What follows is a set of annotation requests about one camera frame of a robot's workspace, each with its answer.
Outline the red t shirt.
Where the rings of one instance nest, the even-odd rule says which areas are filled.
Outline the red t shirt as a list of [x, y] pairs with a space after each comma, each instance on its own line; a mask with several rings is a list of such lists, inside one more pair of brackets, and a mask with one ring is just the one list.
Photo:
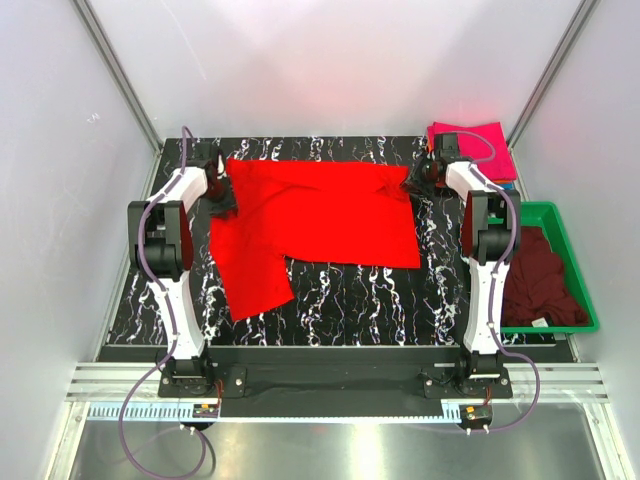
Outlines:
[[231, 159], [237, 211], [210, 224], [233, 321], [293, 299], [286, 261], [417, 269], [404, 166]]

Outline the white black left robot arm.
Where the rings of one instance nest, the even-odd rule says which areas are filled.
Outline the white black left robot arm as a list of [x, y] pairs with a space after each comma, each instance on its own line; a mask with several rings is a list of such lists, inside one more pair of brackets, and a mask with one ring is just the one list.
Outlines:
[[192, 157], [183, 152], [156, 194], [127, 207], [130, 262], [149, 284], [167, 338], [167, 353], [156, 364], [163, 396], [203, 396], [216, 383], [190, 292], [194, 246], [188, 214], [200, 201], [213, 218], [237, 212], [223, 153], [211, 142], [196, 144]]

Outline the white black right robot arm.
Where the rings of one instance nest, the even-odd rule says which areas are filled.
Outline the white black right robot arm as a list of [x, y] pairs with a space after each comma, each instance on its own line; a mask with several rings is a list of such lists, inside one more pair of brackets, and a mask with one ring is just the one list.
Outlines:
[[496, 148], [477, 133], [436, 134], [402, 182], [403, 190], [416, 197], [449, 189], [465, 207], [460, 247], [470, 272], [468, 320], [454, 365], [426, 371], [444, 374], [427, 379], [425, 392], [436, 398], [512, 396], [500, 331], [504, 287], [521, 237], [521, 200], [518, 192], [505, 190], [480, 171], [479, 165], [495, 156]]

